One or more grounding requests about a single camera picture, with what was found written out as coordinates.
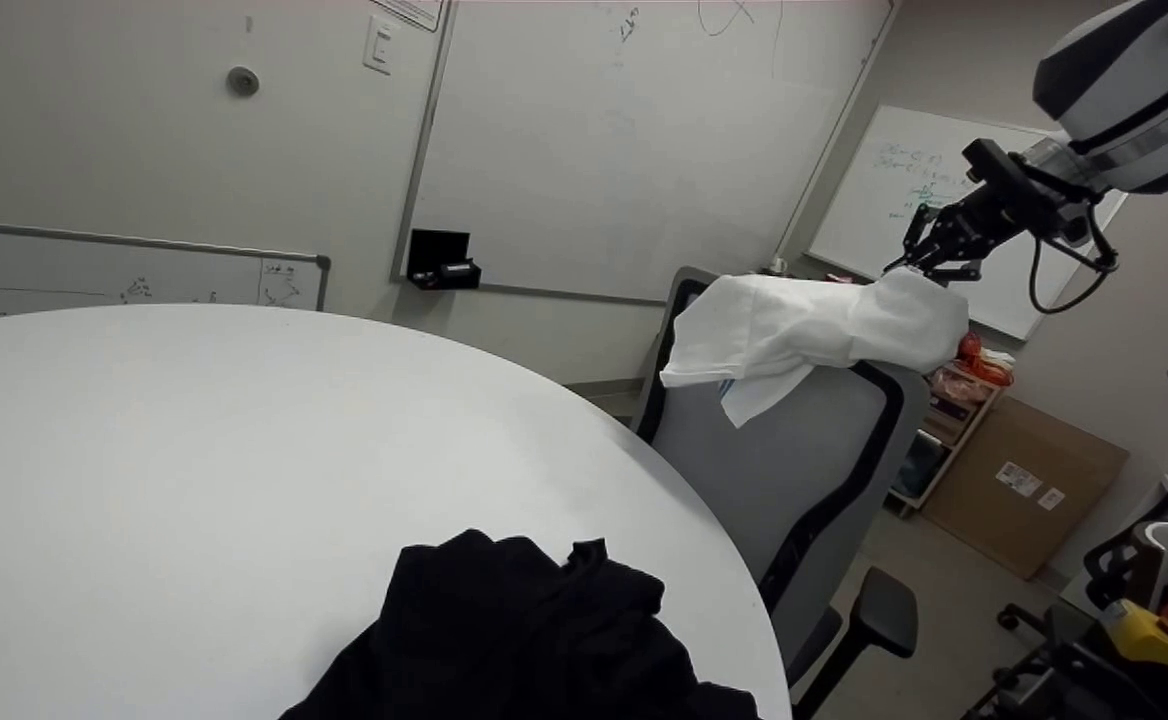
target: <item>white wall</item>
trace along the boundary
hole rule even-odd
[[[1049,123],[1031,105],[1035,60],[1104,9],[1104,0],[904,0],[791,249],[813,245],[877,105]],[[1128,199],[1106,236],[1123,250],[1118,274],[1081,311],[1035,329],[1012,387],[1133,450],[1106,503],[1054,555],[1060,570],[1077,570],[1081,551],[1133,521],[1168,472],[1168,194]]]
[[[638,375],[656,307],[395,286],[436,37],[363,67],[368,0],[0,0],[0,219],[334,258],[331,311],[442,330],[555,381]],[[231,100],[223,70],[262,77]]]

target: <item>white round table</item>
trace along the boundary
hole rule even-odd
[[[0,720],[280,715],[465,527],[662,579],[698,678],[787,715],[695,491],[571,393],[418,330],[262,307],[0,321]]]

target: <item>cardboard box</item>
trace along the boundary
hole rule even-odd
[[[1026,579],[1088,521],[1123,461],[1123,446],[999,394],[923,516]]]

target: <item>chair backrest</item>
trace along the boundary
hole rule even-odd
[[[680,270],[667,321],[709,282],[702,270]],[[904,464],[923,385],[887,362],[817,367],[742,426],[722,417],[722,393],[728,385],[667,393],[650,371],[635,431],[728,527],[770,606],[784,657],[794,657]]]

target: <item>black cloth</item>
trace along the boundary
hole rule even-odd
[[[755,720],[751,696],[695,682],[661,593],[600,540],[563,566],[479,533],[405,549],[380,625],[282,720]]]

